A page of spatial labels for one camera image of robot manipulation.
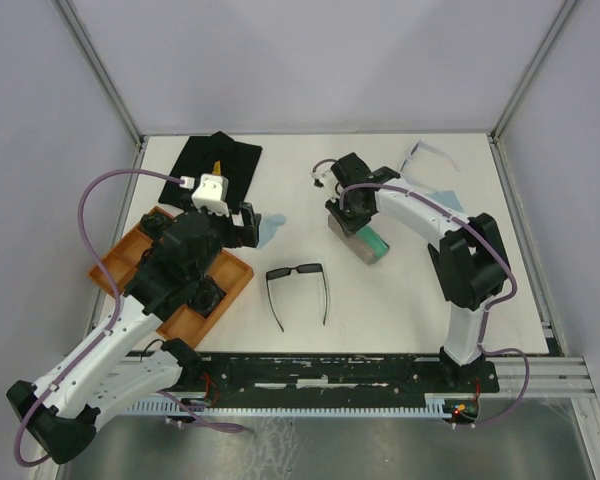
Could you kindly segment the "grey glasses case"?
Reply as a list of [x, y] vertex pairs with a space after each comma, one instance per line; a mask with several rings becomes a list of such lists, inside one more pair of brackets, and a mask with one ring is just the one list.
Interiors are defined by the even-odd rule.
[[327, 217], [327, 224], [335, 236], [366, 265], [376, 264], [389, 253], [389, 245], [370, 226], [346, 235], [333, 215]]

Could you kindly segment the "black sunglasses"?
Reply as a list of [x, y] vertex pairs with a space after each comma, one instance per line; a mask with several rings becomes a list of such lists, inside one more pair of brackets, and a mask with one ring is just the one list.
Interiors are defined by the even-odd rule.
[[322, 263], [304, 263], [268, 270], [264, 275], [269, 311], [278, 329], [284, 333], [283, 314], [290, 314], [293, 307], [308, 308], [310, 313], [321, 314], [321, 325], [327, 325], [330, 310], [330, 290]]

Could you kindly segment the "blue cleaning cloth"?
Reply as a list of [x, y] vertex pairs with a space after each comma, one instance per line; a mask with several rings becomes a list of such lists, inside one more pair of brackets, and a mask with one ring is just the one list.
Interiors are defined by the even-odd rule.
[[426, 196], [434, 200], [444, 207], [463, 213], [464, 209], [459, 198], [453, 190], [440, 190], [426, 193]]

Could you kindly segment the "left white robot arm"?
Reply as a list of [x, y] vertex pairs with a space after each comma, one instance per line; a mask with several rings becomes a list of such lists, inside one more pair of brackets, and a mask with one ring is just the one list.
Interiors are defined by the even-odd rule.
[[176, 217], [155, 209], [137, 229], [150, 241], [125, 285], [120, 308], [97, 326], [59, 365], [34, 382], [19, 380], [6, 397], [47, 458], [62, 465], [80, 455], [113, 417], [154, 392], [195, 387], [202, 376], [200, 355], [184, 340], [160, 349], [115, 378], [111, 369], [151, 331], [181, 307], [218, 304], [208, 272], [226, 248], [254, 248], [261, 215], [239, 205], [241, 224], [207, 208], [189, 208]]

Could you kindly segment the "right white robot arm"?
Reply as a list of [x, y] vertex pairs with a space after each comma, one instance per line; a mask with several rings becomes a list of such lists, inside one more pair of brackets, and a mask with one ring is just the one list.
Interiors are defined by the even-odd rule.
[[484, 338], [491, 309], [518, 291], [496, 220], [487, 213], [468, 216], [447, 207], [387, 166], [371, 170], [354, 153], [318, 162], [311, 177], [326, 190], [325, 207], [345, 235], [356, 234], [381, 214], [426, 241], [450, 305], [439, 379], [449, 390], [466, 388], [487, 355]]

